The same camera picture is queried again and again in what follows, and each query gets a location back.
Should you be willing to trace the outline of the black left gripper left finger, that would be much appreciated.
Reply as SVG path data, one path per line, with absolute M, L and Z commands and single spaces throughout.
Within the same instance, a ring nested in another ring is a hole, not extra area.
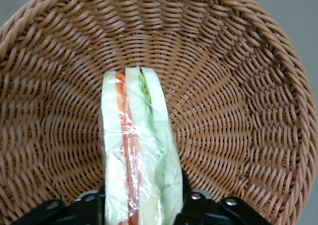
M 105 185 L 82 193 L 75 201 L 74 225 L 105 224 Z

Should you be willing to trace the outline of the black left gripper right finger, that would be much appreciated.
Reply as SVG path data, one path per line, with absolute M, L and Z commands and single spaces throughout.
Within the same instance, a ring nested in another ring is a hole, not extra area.
M 205 195 L 205 191 L 192 190 L 185 170 L 182 170 L 183 179 L 183 207 L 177 214 L 175 225 L 218 225 L 216 218 L 217 203 Z

